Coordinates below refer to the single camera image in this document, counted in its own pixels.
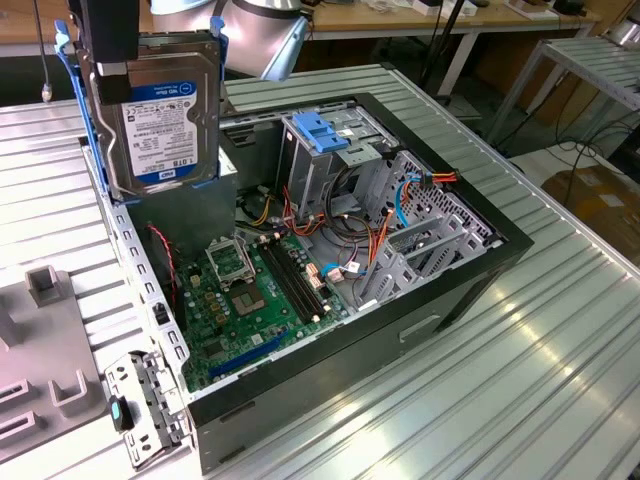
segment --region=wd blue label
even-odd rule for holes
[[[133,175],[158,183],[188,175],[198,162],[198,131],[187,113],[195,82],[133,87],[121,105]]]

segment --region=green circuit board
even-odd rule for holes
[[[279,244],[308,282],[304,265],[312,261],[297,238],[287,236]],[[325,294],[326,298],[317,291],[314,294],[330,310],[318,322],[303,322],[267,268],[259,248],[248,245],[247,253],[256,270],[255,281],[250,284],[236,282],[230,289],[225,289],[227,291],[220,287],[213,266],[204,253],[195,262],[177,269],[185,296],[186,329],[182,333],[190,351],[183,374],[191,392],[220,378],[211,378],[212,368],[228,366],[228,362],[255,354],[259,347],[266,348],[274,342],[277,342],[278,350],[282,349],[348,315],[340,297],[329,287],[330,295]],[[229,255],[235,256],[235,252],[229,250]],[[216,262],[219,260],[225,263],[224,258],[216,258]],[[192,282],[194,274],[198,274],[199,284],[197,280],[195,284]],[[237,365],[228,373],[260,357]]]

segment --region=desk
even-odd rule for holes
[[[53,20],[67,18],[65,0],[40,0],[45,43],[54,39]],[[5,0],[0,11],[0,57],[37,55],[36,30],[30,2]],[[529,20],[502,4],[492,0],[487,8],[479,8],[473,17],[458,18],[452,33],[464,37],[438,90],[439,95],[449,95],[453,90],[462,67],[481,33],[520,32],[542,30],[577,30],[577,37],[585,37],[600,17],[589,12],[585,17],[562,15],[559,19]],[[438,32],[446,23],[442,18]],[[341,40],[348,38],[411,37],[431,35],[436,17],[419,14],[413,9],[400,8],[396,12],[378,13],[363,3],[353,5],[320,4],[314,12],[313,40]],[[153,22],[146,0],[140,2],[140,30],[152,31]],[[48,45],[47,51],[53,53]]]
[[[397,71],[303,72],[228,91],[243,111],[370,92],[535,245],[450,329],[248,448],[216,479],[627,477],[640,458],[635,266]],[[0,245],[0,285],[36,264],[69,271],[103,371],[147,349],[148,337],[97,212],[82,132],[71,101],[0,109],[0,243],[29,253],[17,263]],[[186,443],[144,478],[200,478]],[[108,417],[0,465],[2,479],[56,475],[134,472]]]

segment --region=cardboard box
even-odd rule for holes
[[[562,203],[570,175],[568,170],[558,172],[544,182],[543,190]],[[640,266],[640,187],[626,183],[600,165],[579,168],[567,209]]]

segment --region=aluminum extrusion table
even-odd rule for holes
[[[601,37],[542,40],[522,67],[496,112],[487,142],[495,140],[522,90],[545,57],[556,62],[557,66],[529,105],[528,111],[544,100],[566,70],[609,95],[612,101],[619,102],[630,110],[640,108],[640,89],[637,84],[640,77],[640,51],[625,50]],[[603,106],[596,118],[604,116],[612,101]]]
[[[239,110],[368,91],[535,240],[455,326],[212,472],[216,479],[625,478],[640,459],[640,272],[381,66],[230,82]],[[0,282],[69,270],[100,371],[148,348],[101,221],[74,102],[0,109]],[[103,418],[0,478],[133,476]],[[185,445],[140,474],[198,478]]]

